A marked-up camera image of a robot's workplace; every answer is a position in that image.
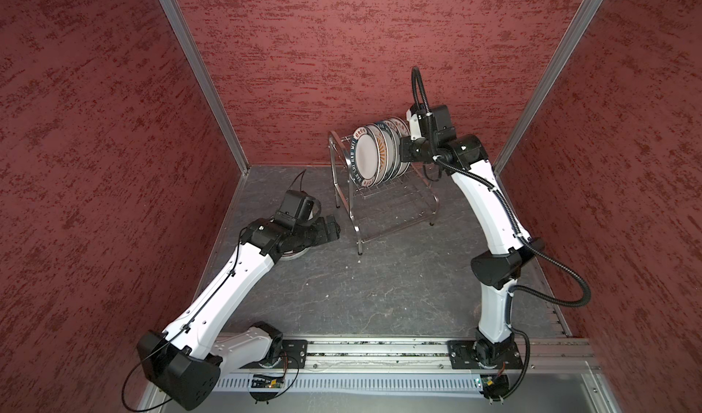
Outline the stainless steel dish rack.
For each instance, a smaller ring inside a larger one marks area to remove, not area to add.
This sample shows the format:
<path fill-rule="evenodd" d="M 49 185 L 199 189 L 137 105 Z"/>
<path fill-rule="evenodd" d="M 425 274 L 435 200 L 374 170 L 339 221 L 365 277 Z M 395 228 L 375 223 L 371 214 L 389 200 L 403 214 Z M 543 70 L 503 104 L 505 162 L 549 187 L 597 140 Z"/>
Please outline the stainless steel dish rack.
<path fill-rule="evenodd" d="M 332 131 L 328 149 L 336 206 L 350 220 L 358 255 L 376 239 L 422 222 L 436 223 L 440 201 L 431 182 L 414 166 L 378 186 L 358 186 L 351 177 L 350 140 Z"/>

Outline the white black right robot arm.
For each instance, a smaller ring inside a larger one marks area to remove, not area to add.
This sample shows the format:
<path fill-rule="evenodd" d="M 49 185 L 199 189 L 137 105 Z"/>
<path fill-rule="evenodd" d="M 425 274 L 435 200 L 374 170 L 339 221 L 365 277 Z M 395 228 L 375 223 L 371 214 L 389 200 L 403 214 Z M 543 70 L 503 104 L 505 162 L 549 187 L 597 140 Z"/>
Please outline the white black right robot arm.
<path fill-rule="evenodd" d="M 483 368 L 501 367 L 514 351 L 512 299 L 521 267 L 533 257 L 530 240 L 497 184 L 493 166 L 480 140 L 471 134 L 459 137 L 448 107 L 432 110 L 413 104 L 406 113 L 409 136 L 400 140 L 403 162 L 433 163 L 446 172 L 467 199 L 486 237 L 488 250 L 471 260 L 481 283 L 481 315 L 473 356 Z"/>

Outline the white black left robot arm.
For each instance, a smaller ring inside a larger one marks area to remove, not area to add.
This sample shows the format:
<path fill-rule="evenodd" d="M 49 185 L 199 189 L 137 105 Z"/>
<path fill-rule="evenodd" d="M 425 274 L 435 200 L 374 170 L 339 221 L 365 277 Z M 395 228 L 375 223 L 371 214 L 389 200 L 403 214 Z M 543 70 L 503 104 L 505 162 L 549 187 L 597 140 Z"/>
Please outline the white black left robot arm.
<path fill-rule="evenodd" d="M 266 323 L 218 343 L 228 320 L 255 284 L 280 259 L 339 239 L 334 216 L 316 217 L 287 228 L 257 219 L 241 230 L 238 245 L 216 278 L 190 307 L 163 331 L 150 330 L 136 345 L 139 367 L 169 401 L 191 411 L 199 407 L 228 372 L 275 361 L 281 334 Z"/>

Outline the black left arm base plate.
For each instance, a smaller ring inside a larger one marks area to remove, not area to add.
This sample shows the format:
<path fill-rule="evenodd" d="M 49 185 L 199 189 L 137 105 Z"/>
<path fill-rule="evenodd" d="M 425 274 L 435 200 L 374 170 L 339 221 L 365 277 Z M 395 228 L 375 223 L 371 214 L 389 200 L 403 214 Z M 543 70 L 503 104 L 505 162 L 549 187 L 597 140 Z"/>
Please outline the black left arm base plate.
<path fill-rule="evenodd" d="M 273 340 L 264 358 L 258 363 L 266 369 L 304 368 L 309 342 L 298 339 Z"/>

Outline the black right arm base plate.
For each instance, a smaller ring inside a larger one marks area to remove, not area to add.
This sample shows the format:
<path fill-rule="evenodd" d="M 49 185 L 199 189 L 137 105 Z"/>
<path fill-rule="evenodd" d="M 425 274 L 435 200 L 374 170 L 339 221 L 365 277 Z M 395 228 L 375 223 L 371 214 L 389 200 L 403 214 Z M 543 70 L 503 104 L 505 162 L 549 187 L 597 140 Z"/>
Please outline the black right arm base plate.
<path fill-rule="evenodd" d="M 497 344 L 487 340 L 450 340 L 446 343 L 452 369 L 521 370 L 524 365 L 513 337 Z"/>

